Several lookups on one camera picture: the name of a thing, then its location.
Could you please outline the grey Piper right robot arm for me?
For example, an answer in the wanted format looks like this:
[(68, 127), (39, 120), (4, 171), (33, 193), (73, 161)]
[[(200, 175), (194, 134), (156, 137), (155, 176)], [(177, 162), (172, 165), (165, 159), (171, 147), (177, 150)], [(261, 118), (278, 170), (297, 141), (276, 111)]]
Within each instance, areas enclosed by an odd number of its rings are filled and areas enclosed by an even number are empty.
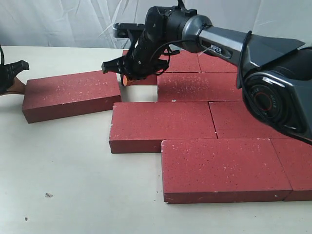
[(169, 67), (161, 56), (177, 55), (180, 49), (218, 57), (237, 68), (236, 87), (254, 118), (311, 144), (312, 49), (304, 42), (215, 27), (182, 1), (151, 7), (144, 24), (116, 23), (113, 29), (115, 37), (129, 38), (131, 46), (101, 67), (103, 73), (120, 74), (123, 85), (160, 75)]

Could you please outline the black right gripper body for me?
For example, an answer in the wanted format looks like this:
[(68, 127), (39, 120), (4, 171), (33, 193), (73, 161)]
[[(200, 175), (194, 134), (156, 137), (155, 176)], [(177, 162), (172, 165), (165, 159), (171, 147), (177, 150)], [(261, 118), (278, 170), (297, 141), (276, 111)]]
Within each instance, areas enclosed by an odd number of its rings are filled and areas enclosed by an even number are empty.
[(111, 61), (104, 61), (102, 71), (104, 74), (108, 72), (121, 74), (129, 80), (141, 80), (149, 75), (158, 74), (169, 67), (168, 61), (160, 59), (167, 47), (165, 41), (152, 41), (147, 33), (143, 32), (131, 44), (127, 54)]

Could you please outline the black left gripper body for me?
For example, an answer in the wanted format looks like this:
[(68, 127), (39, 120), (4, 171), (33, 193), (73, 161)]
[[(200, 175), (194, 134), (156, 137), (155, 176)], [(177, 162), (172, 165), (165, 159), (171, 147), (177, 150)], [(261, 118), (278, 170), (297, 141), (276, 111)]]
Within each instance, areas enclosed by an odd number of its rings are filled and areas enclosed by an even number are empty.
[(14, 77), (25, 70), (29, 70), (29, 64), (20, 60), (18, 62), (0, 66), (0, 94), (4, 95), (6, 90), (14, 83)]

